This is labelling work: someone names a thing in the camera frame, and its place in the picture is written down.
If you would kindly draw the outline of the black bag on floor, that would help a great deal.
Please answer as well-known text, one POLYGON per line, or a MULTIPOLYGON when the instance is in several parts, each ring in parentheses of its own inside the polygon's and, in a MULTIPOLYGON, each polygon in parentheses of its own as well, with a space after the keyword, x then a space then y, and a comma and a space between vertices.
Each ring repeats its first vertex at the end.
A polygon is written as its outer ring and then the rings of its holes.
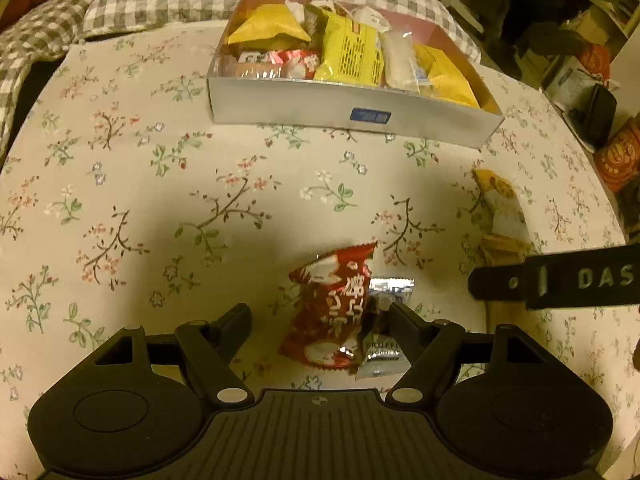
POLYGON ((617 107, 613 93, 597 84, 592 88, 586 106, 577 111, 578 138, 593 151, 600 150, 608 142, 617 107))

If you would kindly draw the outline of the gold snack packet in box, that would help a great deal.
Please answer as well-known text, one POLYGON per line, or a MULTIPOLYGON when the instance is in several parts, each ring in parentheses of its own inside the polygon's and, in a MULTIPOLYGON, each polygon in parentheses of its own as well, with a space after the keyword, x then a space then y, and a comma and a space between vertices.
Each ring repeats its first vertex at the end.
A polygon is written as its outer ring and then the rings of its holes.
POLYGON ((426 77, 419 84, 422 96, 472 108, 480 107, 469 81, 443 50, 426 44, 415 44, 413 47, 416 62, 426 77))

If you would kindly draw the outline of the pink silver cardboard box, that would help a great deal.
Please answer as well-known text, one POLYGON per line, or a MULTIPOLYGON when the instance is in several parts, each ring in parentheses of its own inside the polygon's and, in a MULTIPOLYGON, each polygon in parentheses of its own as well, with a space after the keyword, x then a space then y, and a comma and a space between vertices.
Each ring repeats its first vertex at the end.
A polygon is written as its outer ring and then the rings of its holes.
POLYGON ((241 0, 207 74, 215 122, 398 133, 480 148, 494 96, 431 21, 370 6, 241 0))

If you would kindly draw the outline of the silver snack packet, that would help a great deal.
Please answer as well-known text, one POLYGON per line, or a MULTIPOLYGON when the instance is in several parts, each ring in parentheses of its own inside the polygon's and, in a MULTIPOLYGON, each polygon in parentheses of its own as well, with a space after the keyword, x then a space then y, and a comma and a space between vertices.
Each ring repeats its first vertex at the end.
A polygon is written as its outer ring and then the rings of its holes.
POLYGON ((409 361, 390 334, 390 306, 410 299, 411 278, 372 278, 360 332, 361 361, 356 379, 371 379, 405 373, 409 361))

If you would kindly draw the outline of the red white candy packet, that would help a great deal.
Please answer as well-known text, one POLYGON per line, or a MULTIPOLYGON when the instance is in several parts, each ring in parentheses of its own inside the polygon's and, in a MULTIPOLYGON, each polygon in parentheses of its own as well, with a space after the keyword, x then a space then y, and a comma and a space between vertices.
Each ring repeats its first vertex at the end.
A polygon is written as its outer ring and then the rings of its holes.
POLYGON ((312 79, 321 62, 314 51, 246 51, 239 55, 233 75, 254 79, 312 79))

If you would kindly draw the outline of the yellow printed snack packet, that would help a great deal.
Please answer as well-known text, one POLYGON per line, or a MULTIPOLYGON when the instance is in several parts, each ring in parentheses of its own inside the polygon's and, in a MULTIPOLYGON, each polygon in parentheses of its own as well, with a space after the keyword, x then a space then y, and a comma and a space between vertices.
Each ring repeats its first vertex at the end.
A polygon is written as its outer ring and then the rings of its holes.
POLYGON ((347 16, 326 12, 321 63, 314 80, 378 87, 383 70, 380 34, 347 16))

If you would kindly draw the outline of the floral white tablecloth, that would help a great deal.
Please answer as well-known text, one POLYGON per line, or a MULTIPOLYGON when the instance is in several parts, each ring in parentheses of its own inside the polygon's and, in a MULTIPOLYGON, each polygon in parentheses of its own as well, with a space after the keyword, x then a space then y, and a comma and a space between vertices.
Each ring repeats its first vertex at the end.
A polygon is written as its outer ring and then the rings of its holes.
POLYGON ((233 368, 254 391, 355 385, 280 356, 288 276, 376 243, 372 272, 412 278, 410 306, 468 330, 466 289, 491 225, 473 170, 508 180, 536 252, 623 243, 586 154, 544 96, 480 70, 506 118, 478 150, 299 126, 221 126, 206 72, 220 28, 80 44, 27 115, 1 173, 1 474, 41 466, 37 399, 125 326, 167 334, 234 304, 254 327, 233 368))

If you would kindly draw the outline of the white brown snack packet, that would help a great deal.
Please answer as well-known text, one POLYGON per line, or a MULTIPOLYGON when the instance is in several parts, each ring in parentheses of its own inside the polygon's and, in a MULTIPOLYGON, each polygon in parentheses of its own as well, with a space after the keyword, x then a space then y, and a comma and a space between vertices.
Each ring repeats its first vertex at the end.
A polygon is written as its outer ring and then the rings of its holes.
POLYGON ((370 6, 357 6, 350 11, 350 16, 354 21, 370 26, 380 34, 392 29, 392 25, 386 20, 386 17, 370 6))

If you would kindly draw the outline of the translucent white snack packet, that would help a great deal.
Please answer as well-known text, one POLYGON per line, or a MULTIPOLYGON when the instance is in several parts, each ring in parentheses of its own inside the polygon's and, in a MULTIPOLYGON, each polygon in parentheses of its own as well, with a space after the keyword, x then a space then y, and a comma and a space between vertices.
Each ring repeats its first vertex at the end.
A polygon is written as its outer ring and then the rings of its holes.
POLYGON ((381 36, 386 84, 395 90, 421 93, 432 84, 418 63, 411 32, 389 30, 381 36))

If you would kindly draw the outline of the orange patterned bag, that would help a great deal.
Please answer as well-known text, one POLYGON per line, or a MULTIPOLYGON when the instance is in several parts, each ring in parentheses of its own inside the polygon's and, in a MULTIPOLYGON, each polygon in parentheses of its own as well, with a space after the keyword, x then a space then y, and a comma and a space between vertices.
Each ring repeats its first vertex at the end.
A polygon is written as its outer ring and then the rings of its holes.
POLYGON ((639 134, 639 117, 631 117, 594 155, 597 172, 613 193, 639 174, 639 134))

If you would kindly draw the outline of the gold foil snack packet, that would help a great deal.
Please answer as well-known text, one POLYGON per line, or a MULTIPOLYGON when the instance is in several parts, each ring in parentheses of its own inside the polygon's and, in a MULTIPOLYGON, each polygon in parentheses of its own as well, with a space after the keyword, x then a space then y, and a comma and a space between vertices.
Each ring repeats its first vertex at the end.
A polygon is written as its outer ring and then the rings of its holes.
POLYGON ((532 253, 533 245, 519 238, 497 234, 483 234, 480 252, 486 266, 520 264, 532 253))

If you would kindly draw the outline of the white orange cracker packet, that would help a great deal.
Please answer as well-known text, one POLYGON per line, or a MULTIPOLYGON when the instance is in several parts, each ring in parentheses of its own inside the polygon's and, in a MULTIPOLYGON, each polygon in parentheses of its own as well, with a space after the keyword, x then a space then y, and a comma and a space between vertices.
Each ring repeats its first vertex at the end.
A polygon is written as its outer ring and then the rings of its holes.
POLYGON ((492 214, 491 233, 529 243, 524 212, 511 183, 488 169, 474 169, 473 176, 492 214))

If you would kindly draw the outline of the red snack packet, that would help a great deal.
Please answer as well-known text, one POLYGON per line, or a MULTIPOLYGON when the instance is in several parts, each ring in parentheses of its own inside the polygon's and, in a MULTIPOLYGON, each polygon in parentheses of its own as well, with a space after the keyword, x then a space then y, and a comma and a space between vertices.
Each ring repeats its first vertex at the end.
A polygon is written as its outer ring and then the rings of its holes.
POLYGON ((319 370, 349 370, 361 360, 359 334, 367 311, 375 242, 334 249, 288 274, 299 286, 299 312, 281 356, 319 370))

